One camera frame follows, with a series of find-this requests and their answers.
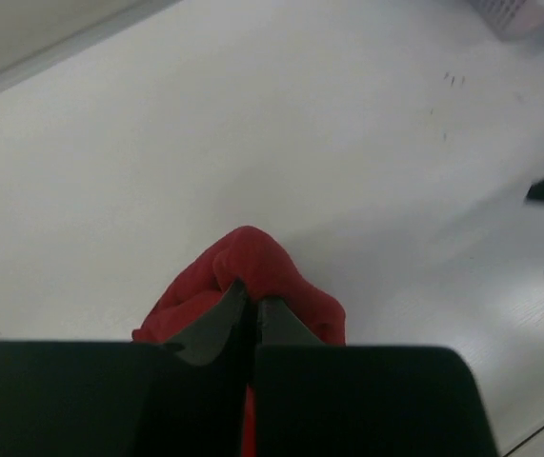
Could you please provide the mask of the red t shirt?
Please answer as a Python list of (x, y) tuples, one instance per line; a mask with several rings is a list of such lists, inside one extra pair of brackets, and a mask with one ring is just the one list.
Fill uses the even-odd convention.
[(342, 448), (321, 376), (345, 310), (268, 233), (236, 228), (171, 282), (131, 337), (160, 359), (140, 456), (328, 456)]

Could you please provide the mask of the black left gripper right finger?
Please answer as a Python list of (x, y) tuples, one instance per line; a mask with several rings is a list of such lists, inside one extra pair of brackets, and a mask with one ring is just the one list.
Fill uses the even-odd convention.
[(259, 456), (495, 456), (473, 374), (434, 346), (324, 344), (261, 301), (254, 365)]

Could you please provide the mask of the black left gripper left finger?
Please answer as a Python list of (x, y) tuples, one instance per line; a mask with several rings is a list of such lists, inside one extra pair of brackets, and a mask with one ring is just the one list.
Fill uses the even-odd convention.
[(0, 456), (236, 456), (249, 298), (162, 344), (0, 340)]

